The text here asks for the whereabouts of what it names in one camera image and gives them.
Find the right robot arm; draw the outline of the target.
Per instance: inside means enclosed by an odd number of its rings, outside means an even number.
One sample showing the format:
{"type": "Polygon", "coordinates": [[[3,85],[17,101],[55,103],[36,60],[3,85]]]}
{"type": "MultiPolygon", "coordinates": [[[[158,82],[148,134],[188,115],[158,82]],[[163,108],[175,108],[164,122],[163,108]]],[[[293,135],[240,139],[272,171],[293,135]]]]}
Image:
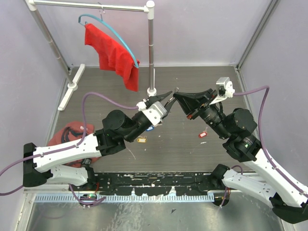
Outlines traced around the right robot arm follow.
{"type": "Polygon", "coordinates": [[[236,173],[233,169],[219,164],[211,173],[211,184],[215,189],[224,187],[240,190],[269,206],[282,220],[297,224],[308,219],[308,188],[297,181],[280,166],[265,148],[262,137],[253,135],[261,129],[261,122],[254,121],[249,110],[236,108],[225,115],[223,107],[216,107],[226,98],[238,96],[229,90],[225,96],[207,90],[200,93],[174,93],[189,120],[200,117],[218,136],[227,154],[254,170],[264,182],[236,173]]]}

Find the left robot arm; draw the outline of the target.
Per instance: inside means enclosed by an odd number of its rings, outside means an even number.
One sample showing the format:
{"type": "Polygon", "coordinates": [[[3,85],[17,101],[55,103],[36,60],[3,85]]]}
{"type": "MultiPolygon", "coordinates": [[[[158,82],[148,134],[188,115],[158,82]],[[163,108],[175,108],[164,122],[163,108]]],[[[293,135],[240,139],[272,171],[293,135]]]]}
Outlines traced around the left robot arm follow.
{"type": "Polygon", "coordinates": [[[116,154],[134,142],[149,127],[161,124],[168,115],[174,98],[162,105],[170,92],[151,96],[137,103],[138,112],[128,117],[121,110],[111,111],[102,120],[103,128],[81,139],[54,146],[24,145],[23,186],[36,187],[46,182],[60,182],[81,186],[90,191],[96,186],[94,171],[90,167],[74,168],[66,163],[85,158],[116,154]]]}

